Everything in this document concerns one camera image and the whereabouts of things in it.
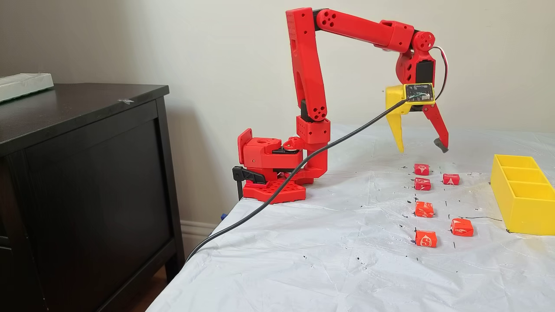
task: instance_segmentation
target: wall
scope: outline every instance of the wall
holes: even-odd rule
[[[236,137],[294,135],[299,113],[285,10],[329,7],[435,34],[450,61],[449,128],[555,131],[550,0],[0,0],[0,74],[55,82],[168,84],[172,152],[187,233],[210,233],[236,199]],[[362,124],[398,83],[396,53],[318,33],[329,118]],[[437,52],[434,56],[440,59]],[[438,63],[437,78],[443,76]],[[410,114],[404,124],[429,122]]]

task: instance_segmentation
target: tablecloth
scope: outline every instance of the tablecloth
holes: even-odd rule
[[[335,125],[332,139],[353,129]],[[446,154],[427,128],[404,128],[403,154],[386,127],[330,149],[306,200],[270,205],[207,244],[148,312],[553,311],[554,237],[508,233],[488,182],[494,154],[533,156],[555,182],[555,134],[450,135]],[[415,163],[430,165],[430,191],[413,188]],[[414,216],[415,200],[436,215]],[[215,231],[260,204],[239,201]],[[462,237],[449,232],[455,217],[489,218]],[[415,245],[415,228],[435,231],[438,246]]]

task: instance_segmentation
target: yellow compartment box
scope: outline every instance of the yellow compartment box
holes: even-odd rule
[[[491,188],[510,232],[555,235],[555,190],[532,157],[494,155]]]

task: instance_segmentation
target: dresser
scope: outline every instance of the dresser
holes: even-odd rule
[[[184,264],[165,85],[0,103],[0,310],[118,311]]]

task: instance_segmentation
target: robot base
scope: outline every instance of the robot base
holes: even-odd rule
[[[247,183],[243,187],[243,197],[254,198],[261,202],[267,201],[273,193],[278,189],[278,187],[283,183],[285,178],[279,178],[275,181],[268,182],[265,188],[251,187]],[[271,201],[270,204],[284,203],[284,202],[294,202],[296,200],[306,199],[306,188],[300,184],[312,184],[314,179],[299,179],[294,182],[289,182],[281,190],[281,192]]]

